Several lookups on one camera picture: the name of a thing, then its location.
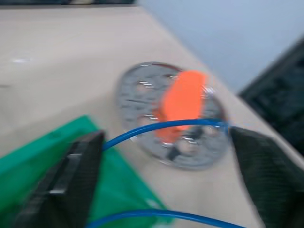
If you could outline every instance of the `beige tabletop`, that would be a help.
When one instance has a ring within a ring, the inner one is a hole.
[[[121,134],[117,81],[137,63],[161,61],[209,73],[209,86],[233,125],[277,138],[303,165],[284,140],[140,7],[2,9],[0,31],[2,155],[82,114],[91,115],[109,138]],[[189,172],[159,163],[131,141],[118,147],[169,208],[263,227],[233,148],[212,168]],[[177,221],[175,227],[204,226]]]

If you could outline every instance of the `metal disc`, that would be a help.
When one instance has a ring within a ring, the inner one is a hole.
[[[127,71],[119,82],[116,103],[125,130],[158,122],[153,115],[158,102],[182,69],[159,62],[146,62]],[[204,118],[226,120],[223,108],[205,88],[202,95]],[[165,164],[188,170],[210,167],[227,150],[228,137],[224,129],[212,126],[192,126],[174,143],[163,143],[154,132],[137,136],[145,151]]]

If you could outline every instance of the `white wall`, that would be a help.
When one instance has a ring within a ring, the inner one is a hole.
[[[304,33],[303,0],[140,0],[232,91]]]

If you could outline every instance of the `green bag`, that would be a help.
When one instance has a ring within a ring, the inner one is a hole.
[[[54,166],[77,137],[96,131],[88,116],[82,116],[0,159],[0,227],[9,228],[46,171]],[[134,209],[166,209],[149,187],[111,148],[101,161],[98,183],[88,222],[106,215]],[[170,218],[125,218],[105,227],[149,228],[168,225]]]

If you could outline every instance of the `blue wire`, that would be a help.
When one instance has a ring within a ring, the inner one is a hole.
[[[104,144],[103,151],[138,134],[158,130],[161,128],[183,126],[183,125],[210,125],[214,127],[224,127],[225,129],[227,129],[228,127],[225,122],[214,119],[174,120],[174,121],[153,123],[150,125],[135,128],[122,135],[117,136],[116,138],[113,138],[112,140]]]
[[[130,210],[130,211],[125,211],[125,212],[109,215],[109,216],[103,217],[95,222],[88,224],[86,226],[86,228],[97,228],[106,223],[109,223],[109,222],[112,222],[112,221],[115,221],[118,219],[129,218],[129,217],[142,217],[142,216],[173,217],[173,218],[203,223],[203,224],[220,227],[220,228],[244,228],[244,227],[241,227],[238,225],[234,225],[234,224],[231,224],[228,222],[223,222],[220,220],[208,218],[205,216],[194,215],[194,214],[172,211],[172,210],[158,210],[158,209]]]

